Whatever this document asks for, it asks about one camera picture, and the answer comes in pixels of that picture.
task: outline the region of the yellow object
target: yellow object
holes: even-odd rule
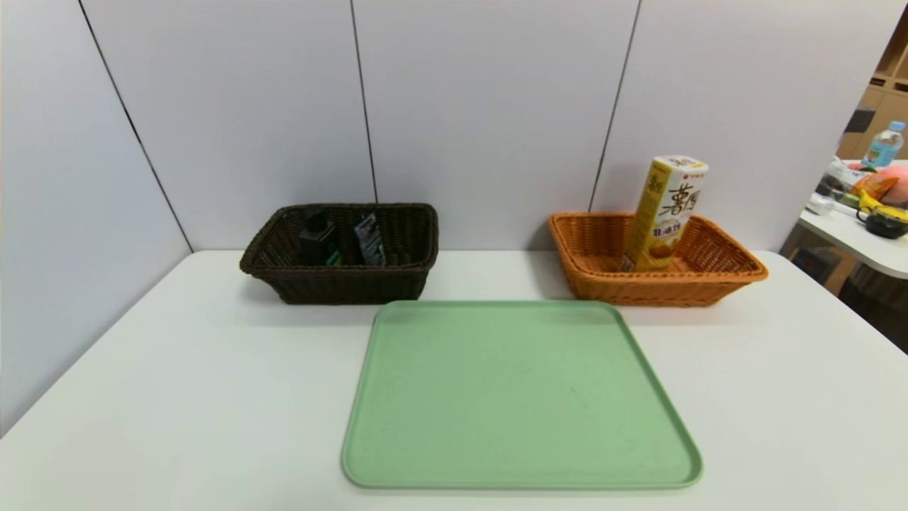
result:
[[[689,156],[653,158],[618,271],[668,267],[708,170],[707,164]]]
[[[872,213],[874,211],[882,213],[883,215],[891,216],[892,218],[898,218],[904,222],[908,222],[908,213],[904,210],[897,207],[892,207],[890,205],[883,205],[880,201],[869,196],[867,192],[861,190],[861,202],[858,204],[858,208],[865,213]]]

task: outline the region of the bottle cap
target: bottle cap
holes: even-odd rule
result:
[[[320,205],[307,205],[302,210],[302,221],[306,225],[306,229],[314,232],[323,231],[328,226],[325,208]]]

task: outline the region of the black container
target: black container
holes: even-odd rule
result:
[[[878,213],[876,211],[867,215],[866,218],[861,218],[861,212],[855,214],[857,219],[864,222],[864,226],[867,228],[867,232],[873,233],[875,235],[887,238],[887,239],[897,239],[905,234],[908,234],[908,223],[905,223],[898,218],[894,218],[883,213]]]
[[[288,304],[387,304],[415,300],[439,252],[439,219],[428,204],[321,205],[334,223],[343,266],[301,264],[297,237],[306,205],[279,209],[249,243],[240,269]],[[385,266],[363,266],[353,227],[374,211]]]

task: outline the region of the black bottle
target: black bottle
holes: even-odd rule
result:
[[[324,208],[307,206],[302,218],[306,225],[299,237],[302,263],[306,266],[340,266],[337,231]]]

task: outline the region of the cluttered table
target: cluttered table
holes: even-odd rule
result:
[[[908,279],[908,237],[886,239],[867,232],[854,214],[835,210],[817,215],[804,210],[798,224],[840,246],[855,259],[895,278]]]

